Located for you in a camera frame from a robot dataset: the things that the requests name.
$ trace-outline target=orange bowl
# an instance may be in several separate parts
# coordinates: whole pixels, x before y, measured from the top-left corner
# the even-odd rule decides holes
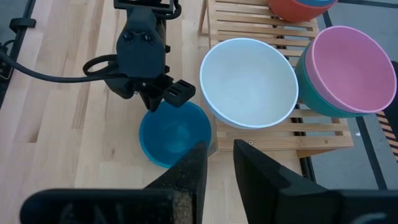
[[[295,0],[268,0],[269,8],[282,19],[289,22],[305,22],[322,15],[336,4],[337,0],[327,6],[314,7]]]

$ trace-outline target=butcher block countertop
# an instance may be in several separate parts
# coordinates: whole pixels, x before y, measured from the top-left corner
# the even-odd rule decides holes
[[[182,15],[167,24],[169,74],[194,84],[192,101],[203,105],[198,80],[208,39],[198,36],[201,1],[180,3]],[[81,77],[84,63],[115,53],[126,12],[113,0],[36,0],[32,18],[37,25],[27,30],[18,62]],[[146,112],[139,96],[124,100],[102,81],[49,83],[15,71],[0,110],[0,223],[18,223],[23,201],[40,190],[139,189],[163,174],[139,144]],[[301,173],[295,151],[267,154]],[[247,223],[231,153],[209,157],[203,223]]]

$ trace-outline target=wooden dish rack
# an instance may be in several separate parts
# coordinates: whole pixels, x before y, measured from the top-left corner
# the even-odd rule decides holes
[[[237,37],[261,40],[279,49],[295,67],[319,30],[315,19],[283,21],[268,8],[266,0],[203,0],[198,32],[209,36],[210,48]],[[346,119],[324,117],[300,101],[289,118],[269,128],[243,130],[216,121],[216,137],[218,152],[231,152],[233,140],[243,139],[261,151],[297,151],[299,158],[353,146]]]

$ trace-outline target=metal screw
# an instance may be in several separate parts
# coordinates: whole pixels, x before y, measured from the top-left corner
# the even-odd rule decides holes
[[[130,44],[132,38],[133,38],[132,32],[126,32],[125,34],[123,34],[123,39],[126,44]]]
[[[150,34],[145,34],[144,39],[148,42],[152,42],[152,36]]]

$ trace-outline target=bowl rim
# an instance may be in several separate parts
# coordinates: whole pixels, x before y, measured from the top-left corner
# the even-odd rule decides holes
[[[378,109],[376,109],[376,110],[364,110],[364,109],[360,109],[360,108],[355,108],[354,106],[348,105],[347,103],[343,102],[343,101],[342,101],[341,99],[339,99],[335,94],[333,94],[333,92],[327,87],[327,85],[326,85],[325,82],[323,81],[322,77],[319,75],[319,71],[318,71],[318,68],[317,68],[317,64],[315,63],[315,47],[316,47],[316,44],[317,44],[319,38],[321,37],[321,35],[322,35],[324,32],[326,32],[327,30],[333,30],[333,29],[349,29],[349,30],[353,30],[353,31],[355,31],[355,32],[357,32],[357,33],[359,33],[359,34],[365,36],[368,40],[370,40],[373,44],[375,44],[376,47],[378,47],[379,50],[381,50],[381,52],[382,52],[384,58],[385,58],[386,60],[390,61],[388,55],[387,55],[386,52],[383,50],[383,48],[382,48],[375,40],[373,40],[370,36],[368,36],[368,35],[365,34],[364,32],[362,32],[362,31],[360,31],[360,30],[357,30],[357,29],[354,29],[354,28],[352,28],[352,27],[348,27],[348,26],[332,26],[332,27],[328,27],[328,28],[322,30],[322,31],[317,35],[317,37],[313,40],[313,42],[311,43],[311,47],[310,47],[310,49],[309,49],[309,50],[310,50],[310,54],[311,54],[310,60],[312,61],[313,69],[314,69],[314,71],[315,71],[315,75],[314,75],[314,76],[310,76],[310,75],[309,75],[308,77],[310,78],[310,80],[311,80],[311,77],[314,77],[314,78],[316,78],[316,79],[318,79],[318,80],[320,81],[320,83],[321,83],[321,85],[322,85],[321,87],[324,88],[324,89],[326,90],[327,94],[329,94],[334,100],[336,100],[336,101],[340,104],[340,105],[335,105],[335,104],[333,104],[332,102],[330,102],[331,104],[333,104],[333,105],[336,106],[336,107],[343,107],[343,108],[344,108],[343,110],[351,110],[351,111],[350,111],[351,113],[376,113],[376,112],[379,112],[379,111],[381,111],[381,110],[384,110],[386,107],[388,107],[388,106],[391,104],[391,102],[393,101],[393,99],[394,99],[394,97],[395,97],[395,95],[396,95],[396,93],[397,93],[397,78],[396,78],[395,75],[394,75],[394,78],[393,78],[393,79],[394,79],[394,86],[395,86],[395,88],[394,88],[394,94],[392,94],[391,98],[389,99],[389,101],[388,101],[385,105],[383,105],[382,107],[380,107],[380,108],[378,108]],[[389,64],[389,66],[390,66],[390,68],[391,68],[393,74],[395,74],[394,67],[392,66],[391,63]]]
[[[331,1],[328,5],[325,6],[314,6],[314,5],[308,5],[308,4],[304,4],[302,2],[299,2],[298,0],[293,0],[294,2],[296,2],[297,4],[301,5],[301,6],[307,6],[310,7],[312,9],[324,9],[324,8],[329,8],[332,7],[334,4],[336,4],[338,2],[338,0],[333,0]]]
[[[208,95],[207,95],[207,92],[206,92],[206,90],[205,90],[205,88],[204,88],[204,85],[203,85],[203,66],[204,66],[204,64],[205,64],[205,62],[206,62],[208,56],[212,53],[212,51],[214,51],[214,49],[217,49],[219,46],[221,46],[221,45],[223,45],[223,44],[227,44],[228,42],[232,42],[232,41],[242,41],[242,40],[260,43],[260,44],[262,44],[263,46],[265,46],[265,47],[267,47],[267,48],[269,48],[269,49],[272,49],[273,51],[277,52],[277,53],[279,54],[279,56],[282,58],[282,60],[286,63],[286,65],[289,66],[290,71],[291,71],[290,74],[292,75],[292,77],[293,77],[293,79],[294,79],[295,87],[296,87],[295,96],[294,96],[294,99],[295,99],[295,100],[294,100],[294,103],[293,103],[293,105],[291,106],[291,108],[289,109],[289,111],[288,111],[283,117],[281,117],[280,119],[278,119],[277,121],[274,121],[274,122],[272,122],[272,123],[269,123],[269,124],[261,124],[261,125],[243,124],[243,123],[240,123],[240,122],[238,122],[238,121],[235,121],[234,119],[231,119],[231,118],[227,117],[224,113],[222,113],[218,108],[216,108],[216,107],[214,106],[214,104],[213,104],[213,103],[211,102],[211,100],[209,99],[209,97],[208,97]],[[277,49],[273,48],[271,45],[269,45],[269,44],[267,44],[267,43],[265,43],[265,42],[262,42],[262,41],[260,41],[260,40],[252,39],[252,38],[240,37],[240,38],[228,39],[228,40],[225,40],[225,41],[223,41],[223,42],[221,42],[221,43],[218,43],[217,45],[215,45],[214,47],[212,47],[212,48],[206,53],[205,58],[203,58],[202,63],[201,63],[201,65],[200,65],[199,81],[200,81],[200,88],[201,88],[201,91],[202,91],[202,93],[203,93],[203,96],[205,96],[205,99],[206,99],[207,103],[210,105],[210,107],[211,107],[216,113],[218,113],[218,115],[220,115],[220,116],[223,117],[224,119],[228,120],[229,122],[232,122],[232,123],[236,124],[237,126],[241,126],[241,127],[245,127],[245,128],[250,128],[250,129],[267,128],[267,127],[271,127],[271,126],[273,126],[273,125],[279,124],[280,122],[282,122],[283,120],[285,120],[285,119],[289,116],[289,114],[292,113],[292,111],[293,111],[295,105],[297,104],[297,100],[298,100],[298,98],[299,98],[299,83],[298,83],[298,81],[297,81],[297,77],[296,77],[296,74],[295,74],[295,72],[294,72],[294,69],[293,69],[293,67],[291,66],[291,64],[289,63],[289,61],[285,58],[285,56],[282,55],[282,53],[280,53]]]
[[[200,113],[202,116],[204,116],[204,118],[207,119],[207,125],[208,125],[208,129],[209,129],[209,136],[208,136],[208,137],[209,137],[209,144],[207,144],[206,146],[207,146],[207,148],[209,148],[210,143],[211,143],[211,137],[212,137],[212,134],[213,134],[213,133],[211,132],[211,124],[210,124],[209,118],[207,117],[206,113],[200,108],[200,106],[198,106],[198,105],[192,103],[191,101],[188,101],[188,102],[186,102],[185,104],[187,104],[187,105],[191,106],[192,108],[196,109],[197,111],[199,111],[199,113]],[[144,117],[143,117],[142,120],[141,120],[141,124],[139,125],[139,130],[138,130],[139,144],[140,144],[140,146],[141,146],[141,149],[144,151],[144,154],[147,156],[147,158],[148,158],[151,162],[153,162],[154,164],[156,164],[156,165],[158,165],[158,166],[161,166],[161,167],[163,167],[163,168],[169,169],[169,168],[171,168],[171,167],[173,166],[173,164],[171,164],[171,165],[170,165],[170,164],[166,164],[166,163],[164,163],[164,162],[162,162],[162,161],[160,161],[160,160],[158,160],[158,159],[155,159],[155,157],[149,152],[149,150],[146,148],[146,145],[144,144],[144,138],[143,138],[144,124],[145,124],[145,121],[149,119],[149,115],[150,115],[151,113],[152,113],[152,112],[150,112],[150,111],[146,112],[145,115],[144,115]]]

